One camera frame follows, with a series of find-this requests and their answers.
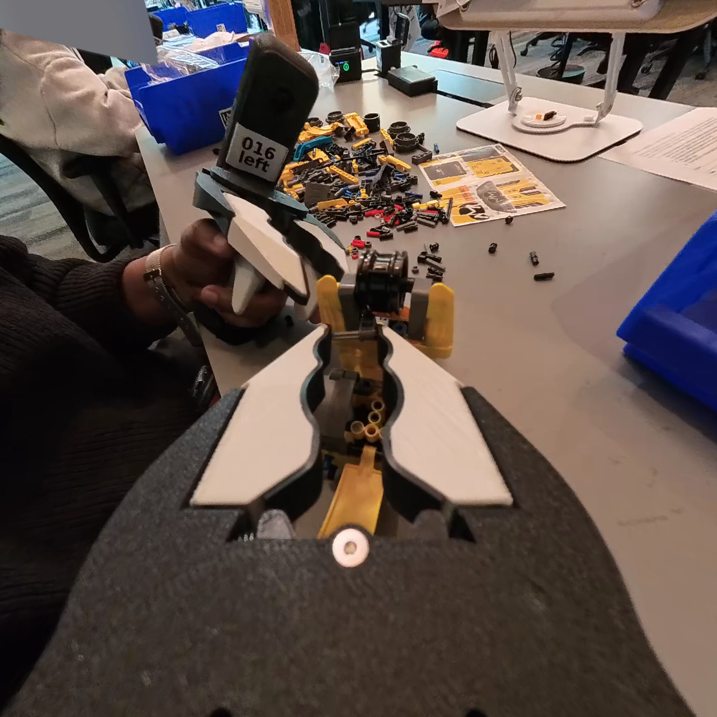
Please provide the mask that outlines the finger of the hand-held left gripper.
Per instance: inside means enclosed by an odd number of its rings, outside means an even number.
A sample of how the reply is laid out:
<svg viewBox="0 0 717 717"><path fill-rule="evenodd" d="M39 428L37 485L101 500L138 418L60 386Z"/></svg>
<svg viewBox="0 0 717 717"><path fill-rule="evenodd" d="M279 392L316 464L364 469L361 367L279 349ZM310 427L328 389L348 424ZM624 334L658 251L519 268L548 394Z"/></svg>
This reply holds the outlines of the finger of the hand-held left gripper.
<svg viewBox="0 0 717 717"><path fill-rule="evenodd" d="M268 213L238 196L226 196L234 217L227 240L232 249L276 288L292 298L308 298L302 258L270 224Z"/></svg>
<svg viewBox="0 0 717 717"><path fill-rule="evenodd" d="M319 220L293 221L285 240L300 257L307 287L307 302L305 305L295 302L294 314L300 320L309 320L318 308L318 280L331 275L341 282L348 272L345 248Z"/></svg>

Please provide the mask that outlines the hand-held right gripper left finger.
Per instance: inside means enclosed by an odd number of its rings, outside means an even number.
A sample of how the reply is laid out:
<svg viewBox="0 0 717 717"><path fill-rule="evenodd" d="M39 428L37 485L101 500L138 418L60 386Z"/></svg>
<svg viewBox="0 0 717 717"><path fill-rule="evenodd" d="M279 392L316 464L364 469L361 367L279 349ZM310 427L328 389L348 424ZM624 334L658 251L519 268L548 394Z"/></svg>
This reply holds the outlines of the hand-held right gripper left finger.
<svg viewBox="0 0 717 717"><path fill-rule="evenodd" d="M330 328L312 333L247 381L189 504L242 509L252 523L268 509L295 520L322 491L320 427Z"/></svg>

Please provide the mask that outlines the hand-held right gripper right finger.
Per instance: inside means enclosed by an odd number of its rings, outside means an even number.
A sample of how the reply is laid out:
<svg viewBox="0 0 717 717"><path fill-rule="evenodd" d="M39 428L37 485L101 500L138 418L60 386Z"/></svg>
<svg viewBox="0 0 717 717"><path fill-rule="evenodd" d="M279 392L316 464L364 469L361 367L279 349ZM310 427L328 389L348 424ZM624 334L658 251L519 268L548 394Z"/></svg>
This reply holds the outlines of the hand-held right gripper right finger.
<svg viewBox="0 0 717 717"><path fill-rule="evenodd" d="M413 522L436 510L511 507L513 496L468 401L468 388L392 328L380 330L387 422L384 489Z"/></svg>

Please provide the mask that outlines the yellow toy brick vehicle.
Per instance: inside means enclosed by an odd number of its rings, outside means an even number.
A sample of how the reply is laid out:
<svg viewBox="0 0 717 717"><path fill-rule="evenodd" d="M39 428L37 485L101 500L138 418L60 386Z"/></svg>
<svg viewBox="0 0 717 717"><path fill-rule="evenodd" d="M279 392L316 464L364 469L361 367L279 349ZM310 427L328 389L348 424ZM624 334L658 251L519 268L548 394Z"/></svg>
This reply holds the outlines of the yellow toy brick vehicle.
<svg viewBox="0 0 717 717"><path fill-rule="evenodd" d="M340 367L338 381L353 379L351 413L344 427L345 459L326 516L318 531L328 539L348 529L373 535L447 540L451 518L438 501L390 468L390 419L399 417L399 384L384 368L389 349L379 339L391 329L429 359L453 351L454 293L440 277L409 275L406 252L369 249L355 274L341 282L318 281L320 318L332 330Z"/></svg>

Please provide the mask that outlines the person's left forearm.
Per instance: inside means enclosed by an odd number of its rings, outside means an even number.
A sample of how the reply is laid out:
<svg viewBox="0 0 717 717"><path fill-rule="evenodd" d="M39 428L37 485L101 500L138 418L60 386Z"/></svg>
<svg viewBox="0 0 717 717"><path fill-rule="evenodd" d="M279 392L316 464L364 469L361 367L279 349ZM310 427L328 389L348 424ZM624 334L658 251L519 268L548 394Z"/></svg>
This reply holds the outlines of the person's left forearm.
<svg viewBox="0 0 717 717"><path fill-rule="evenodd" d="M176 324L147 323L125 303L127 261L50 260L1 237L1 374L99 366L146 350Z"/></svg>

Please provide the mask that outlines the person's left hand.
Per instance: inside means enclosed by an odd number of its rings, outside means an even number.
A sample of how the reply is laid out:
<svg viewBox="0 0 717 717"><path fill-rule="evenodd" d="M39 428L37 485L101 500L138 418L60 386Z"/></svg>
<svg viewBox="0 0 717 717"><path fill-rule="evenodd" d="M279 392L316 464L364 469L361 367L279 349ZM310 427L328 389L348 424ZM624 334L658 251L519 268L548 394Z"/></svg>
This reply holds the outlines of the person's left hand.
<svg viewBox="0 0 717 717"><path fill-rule="evenodd" d="M229 286L234 258L235 251L217 223L202 219L184 230L180 241L163 255L161 265L185 306L191 308L202 304L217 312L231 326L263 326L284 309L286 294L266 283L253 295L242 313L235 313Z"/></svg>

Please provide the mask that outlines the crumpled clear plastic bag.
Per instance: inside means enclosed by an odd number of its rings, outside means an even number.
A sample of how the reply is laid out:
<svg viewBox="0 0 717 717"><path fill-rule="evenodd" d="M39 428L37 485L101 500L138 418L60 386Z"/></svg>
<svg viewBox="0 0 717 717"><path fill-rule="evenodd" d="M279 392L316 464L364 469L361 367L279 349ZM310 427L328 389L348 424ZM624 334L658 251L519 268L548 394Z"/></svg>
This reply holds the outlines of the crumpled clear plastic bag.
<svg viewBox="0 0 717 717"><path fill-rule="evenodd" d="M339 78L339 69L330 60L330 56L321 52L300 49L300 55L315 70L320 87L334 87Z"/></svg>

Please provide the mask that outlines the brown cardboard box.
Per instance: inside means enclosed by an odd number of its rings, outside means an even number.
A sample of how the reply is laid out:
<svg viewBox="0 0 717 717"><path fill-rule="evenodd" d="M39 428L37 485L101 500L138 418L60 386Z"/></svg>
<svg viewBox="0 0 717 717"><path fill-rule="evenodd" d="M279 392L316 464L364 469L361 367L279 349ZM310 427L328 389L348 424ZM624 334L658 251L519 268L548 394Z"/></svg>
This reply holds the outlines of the brown cardboard box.
<svg viewBox="0 0 717 717"><path fill-rule="evenodd" d="M300 44L295 26L292 2L289 0L266 1L268 16L273 33L290 49L299 52Z"/></svg>

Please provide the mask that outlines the metal clip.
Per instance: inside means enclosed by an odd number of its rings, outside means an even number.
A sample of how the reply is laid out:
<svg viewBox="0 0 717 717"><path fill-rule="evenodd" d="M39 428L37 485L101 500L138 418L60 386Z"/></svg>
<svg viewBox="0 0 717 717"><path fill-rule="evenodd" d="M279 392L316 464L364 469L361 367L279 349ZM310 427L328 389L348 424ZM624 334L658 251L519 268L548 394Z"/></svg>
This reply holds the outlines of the metal clip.
<svg viewBox="0 0 717 717"><path fill-rule="evenodd" d="M197 372L190 395L197 411L202 414L220 400L221 394L210 364L203 364Z"/></svg>

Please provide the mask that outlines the blue plastic storage bin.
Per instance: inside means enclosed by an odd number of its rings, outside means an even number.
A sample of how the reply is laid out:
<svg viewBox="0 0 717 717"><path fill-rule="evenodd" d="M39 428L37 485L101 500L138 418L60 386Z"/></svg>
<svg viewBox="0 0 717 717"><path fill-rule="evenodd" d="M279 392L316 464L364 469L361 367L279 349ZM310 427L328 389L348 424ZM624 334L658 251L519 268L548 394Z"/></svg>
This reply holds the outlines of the blue plastic storage bin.
<svg viewBox="0 0 717 717"><path fill-rule="evenodd" d="M189 75L139 65L125 78L150 134L182 155L224 138L246 59Z"/></svg>
<svg viewBox="0 0 717 717"><path fill-rule="evenodd" d="M207 38L218 31L235 34L247 32L245 7L240 2L224 2L188 11L186 23L198 38Z"/></svg>
<svg viewBox="0 0 717 717"><path fill-rule="evenodd" d="M624 353L716 410L716 214L617 330Z"/></svg>

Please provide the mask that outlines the black charger with green light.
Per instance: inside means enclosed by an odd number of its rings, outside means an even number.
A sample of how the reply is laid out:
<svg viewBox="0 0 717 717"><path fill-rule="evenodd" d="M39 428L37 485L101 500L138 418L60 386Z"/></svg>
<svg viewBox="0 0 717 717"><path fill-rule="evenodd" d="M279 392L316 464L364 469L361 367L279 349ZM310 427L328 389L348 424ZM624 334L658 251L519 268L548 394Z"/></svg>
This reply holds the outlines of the black charger with green light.
<svg viewBox="0 0 717 717"><path fill-rule="evenodd" d="M338 71L336 84L361 81L363 67L359 25L355 22L333 25L328 39L329 60Z"/></svg>

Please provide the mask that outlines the pile of toy brick pieces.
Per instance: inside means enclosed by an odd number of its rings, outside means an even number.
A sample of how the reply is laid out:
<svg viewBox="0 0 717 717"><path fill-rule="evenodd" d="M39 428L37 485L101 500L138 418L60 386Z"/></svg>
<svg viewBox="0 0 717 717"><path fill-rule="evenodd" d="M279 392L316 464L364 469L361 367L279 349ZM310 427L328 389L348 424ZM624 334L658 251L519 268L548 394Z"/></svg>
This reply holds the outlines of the pile of toy brick pieces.
<svg viewBox="0 0 717 717"><path fill-rule="evenodd" d="M453 200L418 190L419 165L433 159L437 148L406 122L383 127L377 113L329 112L325 122L306 121L278 188L326 228L338 222L356 226L359 233L345 248L356 262L397 233L449 224Z"/></svg>

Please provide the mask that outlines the small black box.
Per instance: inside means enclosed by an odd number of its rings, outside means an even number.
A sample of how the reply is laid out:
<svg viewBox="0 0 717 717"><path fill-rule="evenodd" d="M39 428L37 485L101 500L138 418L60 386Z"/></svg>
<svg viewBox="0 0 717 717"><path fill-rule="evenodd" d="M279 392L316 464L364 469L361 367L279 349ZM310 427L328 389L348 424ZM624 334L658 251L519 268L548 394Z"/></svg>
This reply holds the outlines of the small black box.
<svg viewBox="0 0 717 717"><path fill-rule="evenodd" d="M396 38L386 38L375 43L376 71L381 77L393 69L401 67L401 42Z"/></svg>

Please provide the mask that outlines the black power adapter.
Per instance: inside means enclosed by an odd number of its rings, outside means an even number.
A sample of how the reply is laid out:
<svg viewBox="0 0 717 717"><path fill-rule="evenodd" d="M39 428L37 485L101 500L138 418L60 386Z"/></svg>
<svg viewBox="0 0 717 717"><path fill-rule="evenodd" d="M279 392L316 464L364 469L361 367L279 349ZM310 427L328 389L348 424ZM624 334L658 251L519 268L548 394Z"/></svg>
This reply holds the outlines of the black power adapter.
<svg viewBox="0 0 717 717"><path fill-rule="evenodd" d="M437 92L437 78L416 66L390 69L386 79L391 87L408 97Z"/></svg>

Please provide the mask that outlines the dark office chair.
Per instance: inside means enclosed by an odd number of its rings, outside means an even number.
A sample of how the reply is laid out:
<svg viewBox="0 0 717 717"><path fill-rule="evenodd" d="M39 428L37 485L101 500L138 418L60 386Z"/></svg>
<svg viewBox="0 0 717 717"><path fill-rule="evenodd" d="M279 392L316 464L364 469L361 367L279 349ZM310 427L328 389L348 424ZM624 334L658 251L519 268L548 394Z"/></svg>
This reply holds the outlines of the dark office chair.
<svg viewBox="0 0 717 717"><path fill-rule="evenodd" d="M67 179L89 178L111 214L82 204L52 178L20 145L1 137L1 154L28 175L55 205L85 253L99 263L115 259L124 249L159 245L159 209L156 202L129 211L112 177L119 157L77 155L62 166Z"/></svg>

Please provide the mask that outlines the person's torso in dark sweater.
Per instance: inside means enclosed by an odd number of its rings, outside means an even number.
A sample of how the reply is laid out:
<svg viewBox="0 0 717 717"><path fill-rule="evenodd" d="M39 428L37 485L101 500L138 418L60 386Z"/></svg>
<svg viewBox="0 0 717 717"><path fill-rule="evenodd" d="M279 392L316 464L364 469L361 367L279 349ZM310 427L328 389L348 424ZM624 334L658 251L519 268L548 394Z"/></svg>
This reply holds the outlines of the person's torso in dark sweater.
<svg viewBox="0 0 717 717"><path fill-rule="evenodd" d="M55 630L91 546L141 474L199 417L176 365L1 400L1 707Z"/></svg>

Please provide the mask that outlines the yellow sticker sheet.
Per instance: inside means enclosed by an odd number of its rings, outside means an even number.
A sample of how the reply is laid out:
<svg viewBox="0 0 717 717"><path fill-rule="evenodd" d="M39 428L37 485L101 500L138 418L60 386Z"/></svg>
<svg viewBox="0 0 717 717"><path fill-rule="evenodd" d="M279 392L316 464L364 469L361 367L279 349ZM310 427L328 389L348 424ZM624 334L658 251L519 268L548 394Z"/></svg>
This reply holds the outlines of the yellow sticker sheet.
<svg viewBox="0 0 717 717"><path fill-rule="evenodd" d="M443 153L419 168L453 227L472 227L565 207L507 148L488 144Z"/></svg>

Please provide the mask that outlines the white book stand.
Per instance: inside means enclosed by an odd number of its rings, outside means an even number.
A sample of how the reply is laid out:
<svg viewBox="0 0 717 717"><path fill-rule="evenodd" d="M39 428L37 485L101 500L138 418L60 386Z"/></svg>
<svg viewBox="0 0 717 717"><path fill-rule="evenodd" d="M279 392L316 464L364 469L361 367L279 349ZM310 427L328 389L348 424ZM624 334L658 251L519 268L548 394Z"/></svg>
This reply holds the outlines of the white book stand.
<svg viewBox="0 0 717 717"><path fill-rule="evenodd" d="M495 33L507 100L456 124L473 136L570 164L596 156L642 130L640 121L611 110L617 96L619 61L626 31L638 30L663 1L439 1L446 25ZM510 54L509 33L519 27L560 31L611 31L605 94L594 110L524 95Z"/></svg>

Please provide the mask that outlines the printed paper sheet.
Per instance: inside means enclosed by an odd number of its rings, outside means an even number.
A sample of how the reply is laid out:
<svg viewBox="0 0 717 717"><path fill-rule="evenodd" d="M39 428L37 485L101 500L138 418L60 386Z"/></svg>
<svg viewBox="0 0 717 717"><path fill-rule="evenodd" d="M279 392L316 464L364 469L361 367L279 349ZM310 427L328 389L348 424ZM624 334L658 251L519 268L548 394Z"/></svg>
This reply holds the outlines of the printed paper sheet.
<svg viewBox="0 0 717 717"><path fill-rule="evenodd" d="M695 108L616 146L603 158L716 190L716 108Z"/></svg>

